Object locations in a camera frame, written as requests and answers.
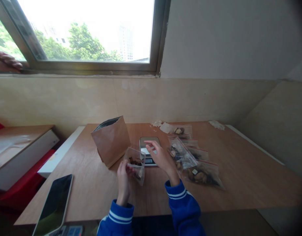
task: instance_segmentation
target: plastic bag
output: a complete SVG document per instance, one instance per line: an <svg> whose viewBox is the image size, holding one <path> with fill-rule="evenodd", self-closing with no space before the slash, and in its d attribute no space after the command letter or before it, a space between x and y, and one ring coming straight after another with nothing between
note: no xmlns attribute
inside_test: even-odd
<svg viewBox="0 0 302 236"><path fill-rule="evenodd" d="M127 166L133 169L133 177L138 181L138 183L143 186L144 182L144 165L145 165L145 153L135 150L131 147L127 148L124 155L124 160L128 160Z"/></svg>
<svg viewBox="0 0 302 236"><path fill-rule="evenodd" d="M197 160L188 151L185 145L181 142L179 138L175 138L171 142L170 155L174 158L176 162L179 162L183 169L187 169L198 164Z"/></svg>
<svg viewBox="0 0 302 236"><path fill-rule="evenodd" d="M195 148L195 147L190 147L190 146L186 146L186 148L190 151L190 153L193 155L193 157L195 159L200 160L200 161L209 160L208 151L199 149L199 148Z"/></svg>
<svg viewBox="0 0 302 236"><path fill-rule="evenodd" d="M172 135L191 134L192 135L192 126L191 125L170 125L168 134L172 134Z"/></svg>
<svg viewBox="0 0 302 236"><path fill-rule="evenodd" d="M23 148L31 141L28 137L28 135L19 135L0 142L0 154L9 148Z"/></svg>
<svg viewBox="0 0 302 236"><path fill-rule="evenodd" d="M181 139L183 144L192 148L199 148L198 139Z"/></svg>
<svg viewBox="0 0 302 236"><path fill-rule="evenodd" d="M192 139L192 135L191 134L183 134L183 135L168 135L168 141L172 142L172 140L174 140L175 138L180 138L180 139Z"/></svg>
<svg viewBox="0 0 302 236"><path fill-rule="evenodd" d="M213 185L225 190L219 178L218 165L213 162L198 161L197 166L184 170L183 176L190 182L202 185Z"/></svg>

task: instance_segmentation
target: window frame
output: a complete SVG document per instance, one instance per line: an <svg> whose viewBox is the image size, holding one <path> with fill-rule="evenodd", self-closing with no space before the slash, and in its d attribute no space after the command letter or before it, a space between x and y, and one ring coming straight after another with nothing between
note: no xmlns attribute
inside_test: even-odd
<svg viewBox="0 0 302 236"><path fill-rule="evenodd" d="M0 0L0 20L27 62L23 74L49 73L67 75L160 75L171 0L154 0L150 62L48 61L34 33L34 44L28 47L19 26L34 32L17 0ZM10 17L16 12L17 23Z"/></svg>

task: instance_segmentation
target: sky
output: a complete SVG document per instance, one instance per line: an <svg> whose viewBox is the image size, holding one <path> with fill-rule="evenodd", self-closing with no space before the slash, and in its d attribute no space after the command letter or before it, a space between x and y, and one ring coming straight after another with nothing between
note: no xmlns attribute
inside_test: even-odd
<svg viewBox="0 0 302 236"><path fill-rule="evenodd" d="M18 0L37 28L53 27L69 36L72 22L87 24L107 51L119 51L119 26L132 30L135 59L150 56L154 0Z"/></svg>

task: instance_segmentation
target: window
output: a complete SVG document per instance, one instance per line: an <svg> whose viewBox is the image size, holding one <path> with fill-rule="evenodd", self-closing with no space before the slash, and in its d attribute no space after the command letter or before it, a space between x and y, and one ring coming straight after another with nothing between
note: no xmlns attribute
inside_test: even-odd
<svg viewBox="0 0 302 236"><path fill-rule="evenodd" d="M15 59L20 61L25 61L25 58L17 45L14 43L10 34L7 32L6 28L0 21L0 50L8 54L11 54Z"/></svg>
<svg viewBox="0 0 302 236"><path fill-rule="evenodd" d="M158 74L170 2L0 0L0 19L33 72Z"/></svg>

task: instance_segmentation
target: wall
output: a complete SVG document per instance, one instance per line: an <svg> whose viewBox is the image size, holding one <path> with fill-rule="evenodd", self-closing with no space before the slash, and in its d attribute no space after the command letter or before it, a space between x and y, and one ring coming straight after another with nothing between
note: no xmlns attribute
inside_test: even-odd
<svg viewBox="0 0 302 236"><path fill-rule="evenodd" d="M234 124L302 60L297 22L281 0L174 0L160 79L0 75L0 121L66 137L118 115Z"/></svg>
<svg viewBox="0 0 302 236"><path fill-rule="evenodd" d="M302 176L302 83L281 82L235 127Z"/></svg>
<svg viewBox="0 0 302 236"><path fill-rule="evenodd" d="M302 60L302 18L290 2L172 1L162 78L284 78Z"/></svg>
<svg viewBox="0 0 302 236"><path fill-rule="evenodd" d="M292 80L302 81L302 61L287 75Z"/></svg>
<svg viewBox="0 0 302 236"><path fill-rule="evenodd" d="M234 124L275 81L0 76L0 122L55 124L64 136L119 115L127 123L202 121Z"/></svg>

